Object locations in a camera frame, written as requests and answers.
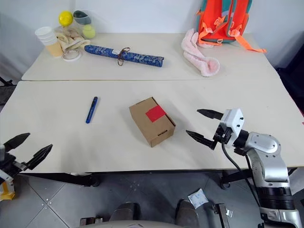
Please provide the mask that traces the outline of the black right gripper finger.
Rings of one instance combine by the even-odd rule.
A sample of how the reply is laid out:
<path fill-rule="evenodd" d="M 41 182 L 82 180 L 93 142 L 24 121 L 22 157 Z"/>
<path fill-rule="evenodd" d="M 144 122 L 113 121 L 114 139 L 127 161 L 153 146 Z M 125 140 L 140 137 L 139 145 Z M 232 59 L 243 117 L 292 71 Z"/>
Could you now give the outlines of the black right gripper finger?
<path fill-rule="evenodd" d="M 224 115 L 223 113 L 209 109 L 198 109 L 197 112 L 199 112 L 205 117 L 208 117 L 210 119 L 217 119 L 217 120 L 221 120 L 222 116 Z"/>
<path fill-rule="evenodd" d="M 203 135 L 199 134 L 199 133 L 196 133 L 196 132 L 193 132 L 193 131 L 189 131 L 189 130 L 186 130 L 186 133 L 191 137 L 193 138 L 195 141 L 209 147 L 211 150 L 214 150 L 215 147 L 216 147 L 216 142 L 215 141 L 212 141 L 212 140 L 209 140 L 209 139 L 206 139 Z"/>

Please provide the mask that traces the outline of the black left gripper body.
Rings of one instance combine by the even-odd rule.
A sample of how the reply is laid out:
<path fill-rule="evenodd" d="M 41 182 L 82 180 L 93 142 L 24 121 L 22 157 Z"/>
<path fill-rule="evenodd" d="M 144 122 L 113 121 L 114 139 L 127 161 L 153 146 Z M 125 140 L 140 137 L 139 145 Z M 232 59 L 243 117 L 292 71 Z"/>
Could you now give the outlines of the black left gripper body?
<path fill-rule="evenodd" d="M 29 168 L 29 165 L 25 162 L 19 163 L 16 161 L 16 157 L 6 153 L 0 153 L 0 176 L 1 177 L 15 177 L 20 172 Z"/>

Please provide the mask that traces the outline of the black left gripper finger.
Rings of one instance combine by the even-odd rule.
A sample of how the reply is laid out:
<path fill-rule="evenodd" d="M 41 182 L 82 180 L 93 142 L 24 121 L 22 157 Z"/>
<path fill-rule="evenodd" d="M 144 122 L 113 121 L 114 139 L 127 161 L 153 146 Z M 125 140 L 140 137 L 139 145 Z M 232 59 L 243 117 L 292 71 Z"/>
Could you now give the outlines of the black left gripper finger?
<path fill-rule="evenodd" d="M 53 147 L 53 144 L 50 144 L 41 150 L 39 150 L 37 153 L 33 155 L 33 158 L 28 161 L 27 163 L 24 163 L 26 166 L 26 169 L 33 170 L 35 167 L 37 167 L 50 153 L 51 149 Z"/>
<path fill-rule="evenodd" d="M 5 152 L 9 152 L 10 150 L 17 148 L 29 136 L 30 136 L 30 133 L 23 133 L 23 134 L 17 135 L 15 137 L 13 137 L 12 139 L 8 140 L 7 142 L 4 143 Z"/>

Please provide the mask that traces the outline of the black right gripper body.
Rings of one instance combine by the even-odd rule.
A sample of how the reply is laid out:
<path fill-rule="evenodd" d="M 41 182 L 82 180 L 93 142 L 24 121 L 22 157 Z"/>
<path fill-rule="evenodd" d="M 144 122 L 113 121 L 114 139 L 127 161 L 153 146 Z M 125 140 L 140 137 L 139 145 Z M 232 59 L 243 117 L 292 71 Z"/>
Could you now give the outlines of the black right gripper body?
<path fill-rule="evenodd" d="M 231 127 L 227 127 L 223 124 L 219 124 L 216 132 L 213 136 L 213 146 L 217 143 L 224 143 L 226 145 L 232 145 L 235 141 L 235 133 Z"/>

